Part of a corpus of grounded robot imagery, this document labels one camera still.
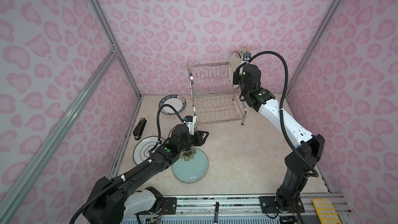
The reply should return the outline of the halloween cat star plate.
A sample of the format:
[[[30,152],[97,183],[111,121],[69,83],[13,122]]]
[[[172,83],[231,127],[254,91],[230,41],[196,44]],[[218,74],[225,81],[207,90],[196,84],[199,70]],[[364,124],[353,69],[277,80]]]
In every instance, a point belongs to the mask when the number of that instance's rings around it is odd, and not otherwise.
[[[243,54],[250,53],[250,50],[249,50],[247,47],[241,47],[241,48],[238,50],[238,53],[239,53],[240,56],[242,56]]]

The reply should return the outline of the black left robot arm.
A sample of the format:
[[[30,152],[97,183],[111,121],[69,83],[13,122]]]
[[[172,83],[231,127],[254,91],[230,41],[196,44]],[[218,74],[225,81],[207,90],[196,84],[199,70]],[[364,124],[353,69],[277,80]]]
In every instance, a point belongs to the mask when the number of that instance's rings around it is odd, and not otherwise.
[[[83,215],[91,224],[119,224],[127,210],[125,202],[134,192],[153,176],[171,167],[180,154],[191,147],[205,144],[209,132],[194,131],[190,133],[185,124],[178,124],[170,138],[158,146],[149,158],[136,167],[108,179],[99,179],[89,195],[86,203],[69,221],[73,224],[79,215]]]

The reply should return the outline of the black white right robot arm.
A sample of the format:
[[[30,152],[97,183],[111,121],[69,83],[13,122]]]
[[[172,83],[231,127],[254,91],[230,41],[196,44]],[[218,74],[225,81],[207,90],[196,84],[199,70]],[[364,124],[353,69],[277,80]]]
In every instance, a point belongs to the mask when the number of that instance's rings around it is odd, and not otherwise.
[[[307,181],[319,177],[315,166],[321,158],[325,140],[313,135],[299,124],[283,106],[282,100],[261,87],[261,71],[256,65],[242,63],[232,74],[231,82],[240,88],[240,100],[269,120],[284,136],[292,150],[285,157],[287,172],[275,197],[275,207],[281,213],[293,210]]]

